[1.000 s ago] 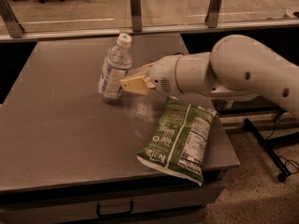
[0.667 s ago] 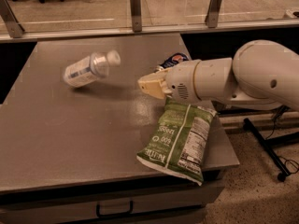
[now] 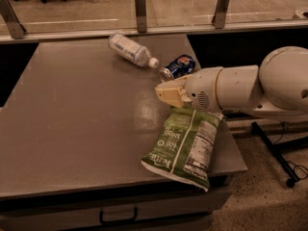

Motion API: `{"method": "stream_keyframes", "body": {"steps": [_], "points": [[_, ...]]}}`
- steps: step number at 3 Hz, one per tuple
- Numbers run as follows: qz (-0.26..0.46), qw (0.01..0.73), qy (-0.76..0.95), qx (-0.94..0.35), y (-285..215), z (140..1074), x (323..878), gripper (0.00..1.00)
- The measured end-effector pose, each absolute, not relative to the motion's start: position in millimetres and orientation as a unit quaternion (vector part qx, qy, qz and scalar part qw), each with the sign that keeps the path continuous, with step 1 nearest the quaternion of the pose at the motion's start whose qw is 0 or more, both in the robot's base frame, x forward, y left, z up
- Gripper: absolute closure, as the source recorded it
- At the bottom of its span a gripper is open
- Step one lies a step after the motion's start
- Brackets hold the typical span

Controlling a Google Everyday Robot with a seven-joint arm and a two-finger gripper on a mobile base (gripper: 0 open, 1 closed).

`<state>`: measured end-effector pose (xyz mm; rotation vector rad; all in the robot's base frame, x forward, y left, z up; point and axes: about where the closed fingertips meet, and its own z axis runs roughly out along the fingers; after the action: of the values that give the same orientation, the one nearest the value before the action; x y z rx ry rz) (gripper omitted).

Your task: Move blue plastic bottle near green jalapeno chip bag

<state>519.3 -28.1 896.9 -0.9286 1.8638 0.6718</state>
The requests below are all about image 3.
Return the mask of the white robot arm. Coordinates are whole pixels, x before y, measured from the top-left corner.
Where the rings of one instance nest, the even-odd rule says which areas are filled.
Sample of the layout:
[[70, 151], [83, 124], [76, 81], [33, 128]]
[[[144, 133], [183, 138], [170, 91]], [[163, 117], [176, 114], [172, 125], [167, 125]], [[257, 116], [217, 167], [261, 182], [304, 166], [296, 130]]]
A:
[[155, 88], [176, 108], [200, 112], [240, 111], [282, 122], [308, 120], [308, 49], [285, 46], [260, 65], [202, 68]]

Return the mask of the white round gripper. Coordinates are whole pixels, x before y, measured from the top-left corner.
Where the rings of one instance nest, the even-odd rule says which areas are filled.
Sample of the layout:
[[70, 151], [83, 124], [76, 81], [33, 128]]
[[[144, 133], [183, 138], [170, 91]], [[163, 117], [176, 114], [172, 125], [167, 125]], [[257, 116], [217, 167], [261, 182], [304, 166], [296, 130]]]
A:
[[163, 82], [155, 88], [157, 97], [176, 108], [192, 106], [202, 112], [220, 112], [217, 101], [217, 80], [222, 67], [202, 68], [193, 75]]

